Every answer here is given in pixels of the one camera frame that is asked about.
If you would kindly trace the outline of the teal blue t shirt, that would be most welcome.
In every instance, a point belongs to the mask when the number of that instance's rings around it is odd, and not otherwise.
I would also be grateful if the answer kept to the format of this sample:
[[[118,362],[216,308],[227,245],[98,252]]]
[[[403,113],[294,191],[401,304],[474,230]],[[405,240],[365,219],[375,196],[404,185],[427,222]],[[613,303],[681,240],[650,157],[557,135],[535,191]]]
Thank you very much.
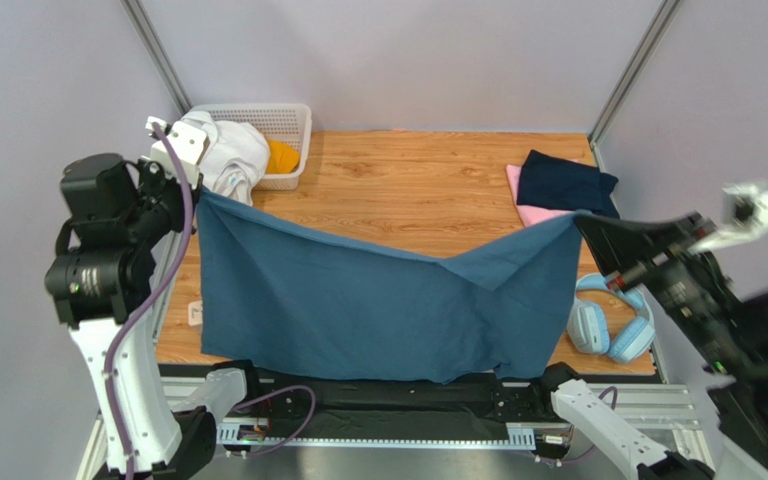
[[[541,375],[574,300],[573,215],[449,258],[328,234],[205,192],[204,353],[328,380]]]

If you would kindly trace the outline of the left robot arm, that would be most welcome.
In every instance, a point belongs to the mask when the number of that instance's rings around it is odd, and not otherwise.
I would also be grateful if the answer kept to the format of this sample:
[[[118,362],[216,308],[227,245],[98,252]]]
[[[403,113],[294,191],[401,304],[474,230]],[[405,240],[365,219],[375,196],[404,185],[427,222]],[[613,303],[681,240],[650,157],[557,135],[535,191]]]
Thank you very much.
[[[191,236],[199,188],[181,166],[103,153],[68,165],[60,189],[70,216],[45,287],[98,398],[107,442],[98,477],[189,479],[212,461],[252,371],[224,362],[183,401],[164,393],[146,316],[168,281],[152,284],[152,251],[170,233]]]

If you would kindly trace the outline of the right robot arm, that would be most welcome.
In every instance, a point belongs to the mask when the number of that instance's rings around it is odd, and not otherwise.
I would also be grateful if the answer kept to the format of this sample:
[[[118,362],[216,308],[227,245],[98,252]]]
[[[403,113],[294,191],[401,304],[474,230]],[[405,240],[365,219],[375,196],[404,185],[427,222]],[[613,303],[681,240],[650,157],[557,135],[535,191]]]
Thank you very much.
[[[647,289],[702,356],[729,378],[709,390],[734,456],[711,468],[653,441],[596,398],[563,363],[540,383],[554,413],[584,434],[628,479],[742,479],[768,476],[768,291],[742,300],[714,253],[747,243],[748,229],[719,227],[697,213],[664,223],[579,214],[575,225],[609,289]]]

